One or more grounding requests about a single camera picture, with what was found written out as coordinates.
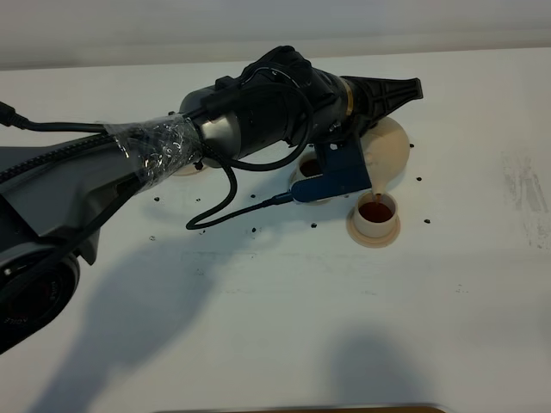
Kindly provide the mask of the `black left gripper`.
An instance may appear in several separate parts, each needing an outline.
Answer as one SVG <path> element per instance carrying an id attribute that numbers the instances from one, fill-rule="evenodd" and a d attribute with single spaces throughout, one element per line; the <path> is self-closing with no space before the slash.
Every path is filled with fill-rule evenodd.
<path id="1" fill-rule="evenodd" d="M 343 97 L 342 117 L 337 121 L 336 131 L 331 133 L 331 142 L 361 137 L 408 102 L 424 97 L 421 81 L 416 77 L 385 79 L 331 75 L 331 80 Z"/>

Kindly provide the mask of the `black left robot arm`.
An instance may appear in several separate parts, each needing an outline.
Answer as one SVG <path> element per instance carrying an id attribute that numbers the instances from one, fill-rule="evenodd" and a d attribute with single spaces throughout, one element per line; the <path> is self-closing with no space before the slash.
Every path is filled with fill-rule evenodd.
<path id="1" fill-rule="evenodd" d="M 1 122 L 38 133 L 76 133 L 53 146 L 1 150 L 1 348 L 51 323 L 93 263 L 101 227 L 133 196 L 189 166 L 218 167 L 226 198 L 192 218 L 190 230 L 228 219 L 237 170 L 266 172 L 312 146 L 320 172 L 294 182 L 269 206 L 371 189 L 382 193 L 404 169 L 409 145 L 368 151 L 368 136 L 421 99 L 416 78 L 338 77 L 279 46 L 188 94 L 179 110 L 128 124 L 36 123 L 9 105 Z"/>

